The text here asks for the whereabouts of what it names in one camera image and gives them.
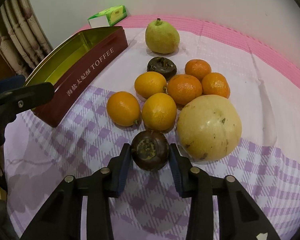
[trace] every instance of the open tin box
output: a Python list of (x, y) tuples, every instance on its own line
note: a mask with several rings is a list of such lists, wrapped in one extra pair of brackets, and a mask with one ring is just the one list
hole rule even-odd
[(63, 117), (94, 78), (128, 47), (120, 26), (83, 30), (55, 48), (27, 78), (25, 86), (50, 82), (55, 95), (33, 113), (52, 127)]

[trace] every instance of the dark wrinkled fruit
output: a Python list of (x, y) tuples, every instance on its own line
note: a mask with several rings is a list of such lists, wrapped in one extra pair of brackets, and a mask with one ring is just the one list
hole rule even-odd
[(168, 161), (169, 143), (161, 132), (140, 132), (132, 140), (131, 156), (139, 168), (145, 171), (158, 171)]
[(168, 81), (177, 73), (177, 67), (166, 57), (154, 57), (149, 61), (147, 71), (158, 72)]

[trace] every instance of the pink tablecloth border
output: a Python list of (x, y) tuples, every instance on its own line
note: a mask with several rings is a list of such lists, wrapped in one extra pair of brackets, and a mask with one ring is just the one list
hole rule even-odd
[[(300, 89), (300, 69), (298, 69), (296, 65), (261, 41), (231, 28), (208, 21), (169, 15), (129, 16), (120, 21), (117, 25), (124, 28), (146, 28), (149, 22), (156, 18), (168, 21), (178, 31), (186, 31), (198, 36), (205, 36), (232, 47), (242, 49), (248, 53), (253, 53), (269, 66), (279, 71)], [(85, 25), (80, 30), (89, 28), (89, 25)]]

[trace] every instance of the white wall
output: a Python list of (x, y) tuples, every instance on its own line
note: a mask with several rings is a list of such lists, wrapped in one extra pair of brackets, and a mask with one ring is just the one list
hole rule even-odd
[(53, 47), (87, 18), (124, 4), (132, 15), (170, 14), (213, 21), (253, 36), (300, 67), (300, 9), (294, 0), (30, 0)]

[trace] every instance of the pear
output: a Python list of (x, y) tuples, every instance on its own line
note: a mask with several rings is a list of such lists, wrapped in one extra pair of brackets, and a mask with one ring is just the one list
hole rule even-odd
[(179, 42), (179, 33), (170, 23), (160, 18), (149, 23), (146, 29), (146, 44), (151, 51), (169, 54), (178, 48)]

